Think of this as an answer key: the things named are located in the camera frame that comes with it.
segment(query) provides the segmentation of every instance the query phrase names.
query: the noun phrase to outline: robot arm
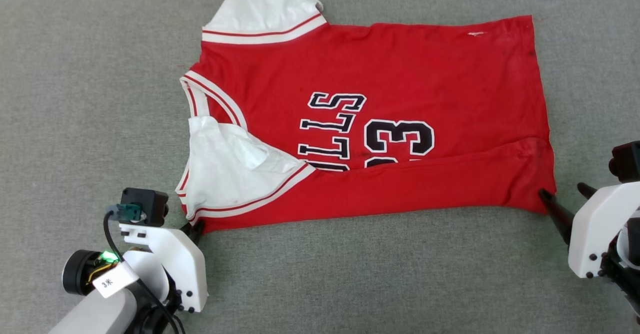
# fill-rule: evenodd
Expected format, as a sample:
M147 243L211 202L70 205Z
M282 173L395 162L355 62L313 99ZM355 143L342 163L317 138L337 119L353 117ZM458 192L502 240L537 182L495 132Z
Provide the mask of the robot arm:
M122 254L125 263L105 255L108 252L78 250L71 255L62 272L62 286L69 293L86 297L50 334L151 334L163 332L167 324L174 326L177 310L202 310L208 297L204 255L197 247L203 225L186 224L179 230L160 227L168 212L167 198L153 190L123 191L118 208L110 209L118 211L116 218L125 241L143 247ZM92 283L118 265L128 265L142 284L137 281L103 297ZM167 312L173 318L167 318Z
M596 190L579 183L587 202L575 216L546 190L539 195L569 245L569 268L578 277L609 277L640 316L640 142L612 153L609 169L622 184Z

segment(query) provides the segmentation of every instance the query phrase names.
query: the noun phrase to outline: red stripe trim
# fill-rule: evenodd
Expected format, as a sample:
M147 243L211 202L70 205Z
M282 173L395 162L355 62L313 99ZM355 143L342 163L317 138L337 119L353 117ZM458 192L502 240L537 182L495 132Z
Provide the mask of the red stripe trim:
M202 86L203 88L205 88L206 90L208 90L211 95L214 95L215 97L217 97L218 99L220 99L220 101L222 101L224 104L226 104L226 108L229 109L229 111L231 112L231 114L233 115L233 119L235 119L235 123L237 125L240 125L240 120L238 120L238 116L236 115L236 113L231 110L231 106L218 94L216 94L213 90L211 90L210 88L206 87L205 85L203 85L201 82L199 82L198 80L192 78L191 76L187 76L185 75L185 78L193 81L194 83L197 83L198 85Z
M276 33L263 33L263 34L231 34L231 33L220 33L219 31L209 31L209 30L202 30L203 33L208 33L208 34L215 34L215 35L222 35L225 37L268 37L271 35L283 35L283 34L288 34L291 31L294 31L295 29L299 28L300 26L306 24L307 22L316 19L317 17L322 16L321 13L317 14L316 16L310 17L309 19L306 19L305 21L302 21L301 24L297 24L296 26L294 26L293 28L286 30L286 31L279 31Z
M189 91L189 95L191 96L191 103L193 105L193 115L198 116L198 108L196 108L196 98L194 97L194 92L192 92L192 88L187 84L187 90Z
M200 208L200 209L197 209L197 210L195 211L194 216L195 216L195 214L197 214L199 211L229 211L229 210L235 210L235 209L242 209L242 208L244 208L244 207L246 207L246 206L249 206L249 205L251 205L251 204L256 204L256 202L259 202L259 201L263 201L263 200L269 199L270 197L272 197L272 196L274 196L276 193L278 193L282 188L284 188L284 186L285 186L289 181L291 181L291 179L293 179L296 175L298 175L302 170L304 170L304 168L306 168L306 167L307 167L307 165L308 165L308 164L304 164L304 165L302 165L302 167L300 167L300 168L297 170L297 172L295 172L292 176L288 177L288 179L286 179L286 180L284 181L284 183L282 183L282 185L281 185L281 186L279 186L279 188L277 188L277 189L276 189L276 191L274 191L274 192L270 193L270 195L268 195L268 196L266 196L266 197L262 197L262 198L260 198L260 199L258 199L258 200L254 200L254 201L252 201L252 202L247 202L247 204L243 204L243 205L240 205L240 206L235 206L235 207L233 207L233 208L224 208L224 209Z
M184 190L185 189L185 185L187 184L187 179L189 179L189 172L187 172L187 174L184 177L184 181L182 182L182 186L180 186L180 190Z

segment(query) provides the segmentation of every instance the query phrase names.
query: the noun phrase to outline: white armhole trim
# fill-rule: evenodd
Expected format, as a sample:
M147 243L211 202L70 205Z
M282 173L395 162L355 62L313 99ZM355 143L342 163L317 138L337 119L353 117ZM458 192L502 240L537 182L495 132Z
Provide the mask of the white armhole trim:
M231 118L231 123L247 130L247 121L240 106L220 87L194 71L187 72L180 83L189 101L191 117L210 116L207 96L217 101Z
M318 0L224 0L202 28L202 40L272 44L301 37L327 23Z
M241 215L244 213L249 213L249 211L255 210L269 204L272 201L275 201L282 194L286 193L289 189L296 186L298 183L306 179L307 176L311 175L315 171L315 168L309 164L304 164L300 168L298 168L297 172L295 172L292 176L288 177L284 183L279 186L276 190L274 190L269 195L265 195L259 199L256 199L251 202L247 202L246 204L228 207L228 208L197 208L194 213L187 214L187 220L190 222L197 222L198 218L208 217L208 218L224 218L224 217L233 217L236 215Z
M189 131L189 160L175 192L192 223L260 208L315 171L245 129L210 116L189 119ZM259 150L247 150L247 145Z

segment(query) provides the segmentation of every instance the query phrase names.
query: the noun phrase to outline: red fabric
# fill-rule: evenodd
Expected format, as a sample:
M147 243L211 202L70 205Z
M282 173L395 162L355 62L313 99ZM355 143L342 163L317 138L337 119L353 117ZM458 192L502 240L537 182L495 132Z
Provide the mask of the red fabric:
M544 213L537 191L556 190L531 17L461 27L325 24L279 44L203 42L192 70L230 95L266 144L351 169L317 170L250 213L204 218L206 231L453 206ZM313 92L366 101L359 112L319 110L308 105ZM209 107L217 119L224 113L213 99ZM335 123L338 113L356 115L349 133L300 129L302 119ZM390 142L381 132L386 152L371 152L364 127L372 119L425 122L434 146L417 156L416 133ZM349 138L348 160L298 154L299 144L334 148L334 136ZM365 168L375 156L398 163Z

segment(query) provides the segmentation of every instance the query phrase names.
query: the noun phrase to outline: white fabric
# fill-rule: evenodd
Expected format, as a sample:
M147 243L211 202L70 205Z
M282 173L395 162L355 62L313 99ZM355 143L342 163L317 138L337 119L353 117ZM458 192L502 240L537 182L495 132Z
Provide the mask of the white fabric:
M190 118L189 130L189 174L183 190L176 188L183 194L188 220L229 217L259 208L315 170L242 127L219 124L213 117ZM202 208L215 211L198 211Z
M282 33L321 11L318 0L224 0L203 30L237 35Z

